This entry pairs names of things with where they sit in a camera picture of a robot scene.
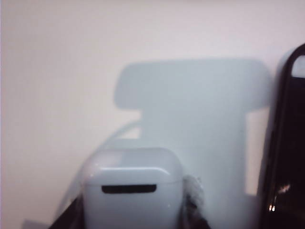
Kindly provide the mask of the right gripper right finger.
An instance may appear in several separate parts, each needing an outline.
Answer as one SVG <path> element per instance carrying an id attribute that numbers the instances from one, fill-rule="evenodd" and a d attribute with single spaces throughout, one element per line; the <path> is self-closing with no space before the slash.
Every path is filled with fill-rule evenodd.
<path id="1" fill-rule="evenodd" d="M 196 177 L 187 175 L 183 178 L 183 229 L 210 229 L 204 214 L 203 186 Z"/>

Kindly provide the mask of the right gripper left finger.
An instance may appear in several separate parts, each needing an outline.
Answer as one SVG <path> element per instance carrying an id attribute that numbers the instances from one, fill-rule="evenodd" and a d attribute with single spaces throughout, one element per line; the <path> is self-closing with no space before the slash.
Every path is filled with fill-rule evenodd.
<path id="1" fill-rule="evenodd" d="M 83 198 L 77 197 L 49 229 L 84 229 Z"/>

